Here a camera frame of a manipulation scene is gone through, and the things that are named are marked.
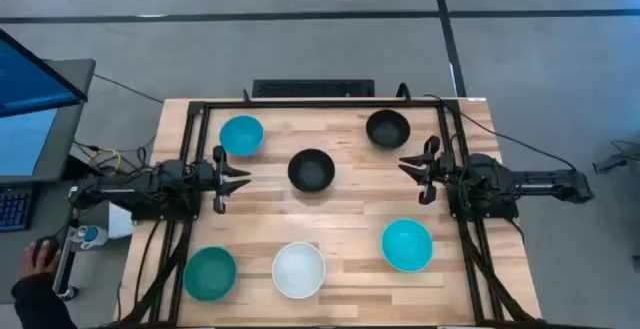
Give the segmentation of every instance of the wooden table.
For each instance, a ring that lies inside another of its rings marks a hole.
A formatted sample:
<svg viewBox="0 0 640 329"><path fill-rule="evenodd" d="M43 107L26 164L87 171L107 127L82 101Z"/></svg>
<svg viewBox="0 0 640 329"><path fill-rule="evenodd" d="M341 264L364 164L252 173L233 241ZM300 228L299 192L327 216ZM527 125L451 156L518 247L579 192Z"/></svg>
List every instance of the wooden table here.
<svg viewBox="0 0 640 329"><path fill-rule="evenodd" d="M187 99L165 102L155 140L154 162L178 158L188 104ZM460 108L481 124L493 127L486 101L461 99ZM220 127L233 116L249 114L258 118L265 128L265 141L256 156L230 156L231 165L252 173L252 182L227 200L227 213L214 213L213 196L205 194L201 216L193 226L189 255L206 246L225 247L237 260L238 281L233 291L216 304L197 303L183 291L179 325L473 324L458 229L449 216L443 187L438 187L434 203L419 205L420 188L397 168L398 157L417 155L430 135L440 136L436 110L395 108L411 123L411 137L402 148L391 152L373 149L367 139L365 122L376 110L379 109L214 109L205 150L209 161L213 146L218 144ZM453 134L453 120L449 119ZM194 128L191 159L199 119ZM464 130L470 152L500 159L493 135L467 120ZM326 151L336 164L332 186L320 194L300 193L287 179L290 158L306 148ZM382 230L397 218L418 220L433 236L433 260L420 273L399 273L382 257ZM526 311L539 316L520 235L505 220L485 222L497 275ZM122 279L125 314L132 307L142 252L152 225L139 224L133 234ZM151 241L141 293L155 276L162 233L164 223ZM284 297L271 280L275 254L292 241L312 243L327 261L328 273L322 289L305 300ZM481 275L479 283L485 316L491 318ZM172 287L170 278L161 317L167 316Z"/></svg>

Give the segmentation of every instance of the monitor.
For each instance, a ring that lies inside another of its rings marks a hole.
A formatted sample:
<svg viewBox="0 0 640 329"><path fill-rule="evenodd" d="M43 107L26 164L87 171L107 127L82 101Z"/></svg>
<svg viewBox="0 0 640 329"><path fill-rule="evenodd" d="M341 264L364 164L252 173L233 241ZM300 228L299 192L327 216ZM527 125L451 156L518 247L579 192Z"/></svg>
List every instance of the monitor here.
<svg viewBox="0 0 640 329"><path fill-rule="evenodd" d="M0 29L0 118L86 100L86 94Z"/></svg>

